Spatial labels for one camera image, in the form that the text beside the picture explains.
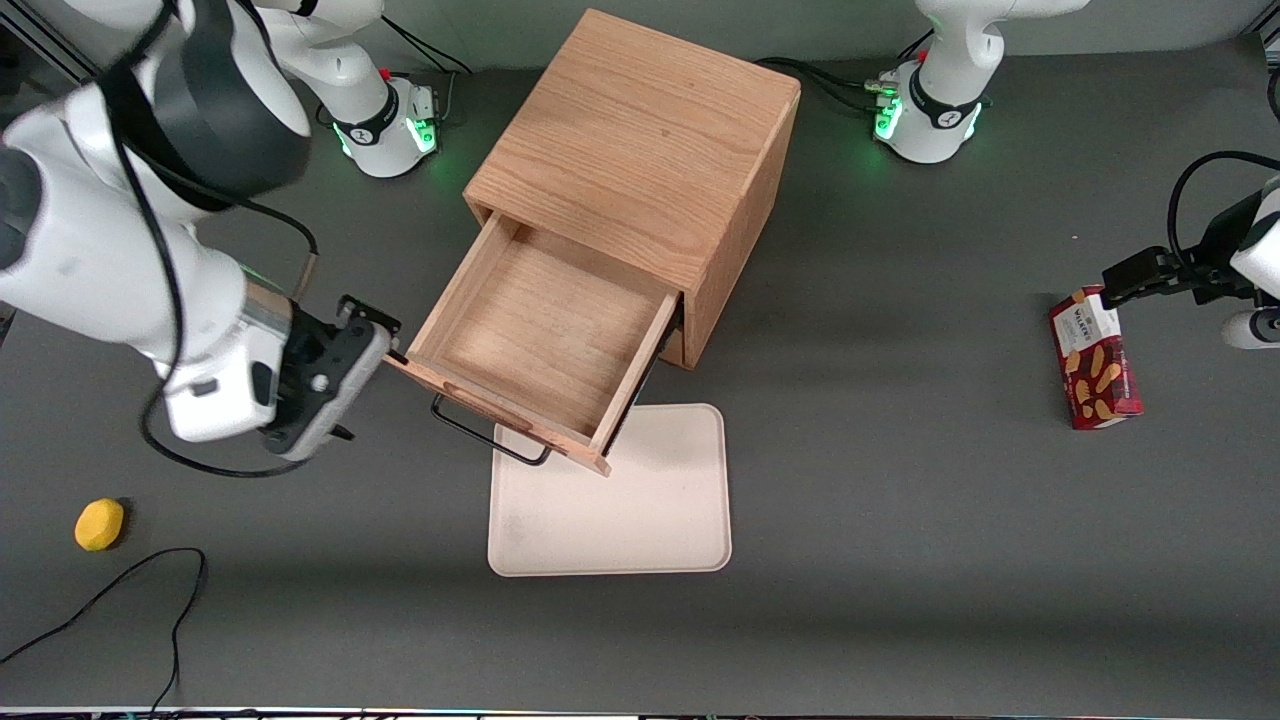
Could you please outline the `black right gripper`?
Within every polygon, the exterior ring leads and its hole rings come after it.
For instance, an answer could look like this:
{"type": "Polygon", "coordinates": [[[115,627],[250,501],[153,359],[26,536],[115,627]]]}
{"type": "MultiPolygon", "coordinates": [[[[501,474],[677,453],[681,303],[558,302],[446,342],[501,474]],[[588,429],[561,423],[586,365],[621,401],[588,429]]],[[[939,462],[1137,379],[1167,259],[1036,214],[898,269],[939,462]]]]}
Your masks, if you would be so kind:
{"type": "Polygon", "coordinates": [[[296,310],[276,384],[275,418],[264,448],[285,460],[311,459],[328,439],[351,442],[340,419],[385,357],[398,352],[401,322],[352,295],[333,323],[296,310]]]}

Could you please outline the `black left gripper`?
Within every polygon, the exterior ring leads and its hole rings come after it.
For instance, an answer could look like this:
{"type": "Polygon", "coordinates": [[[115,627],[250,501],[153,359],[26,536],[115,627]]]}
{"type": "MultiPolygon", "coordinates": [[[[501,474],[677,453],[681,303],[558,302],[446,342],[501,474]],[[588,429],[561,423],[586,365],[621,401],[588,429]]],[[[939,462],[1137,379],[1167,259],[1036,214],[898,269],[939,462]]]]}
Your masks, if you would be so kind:
{"type": "Polygon", "coordinates": [[[1262,200],[1253,192],[1215,215],[1194,246],[1178,240],[1179,201],[1170,202],[1169,250],[1157,261],[1155,279],[1146,286],[1146,258],[1130,256],[1103,272],[1103,305],[1120,307],[1133,299],[1167,296],[1190,291],[1197,304],[1219,299],[1261,304],[1263,292],[1235,270],[1230,260],[1248,236],[1262,200]]]}

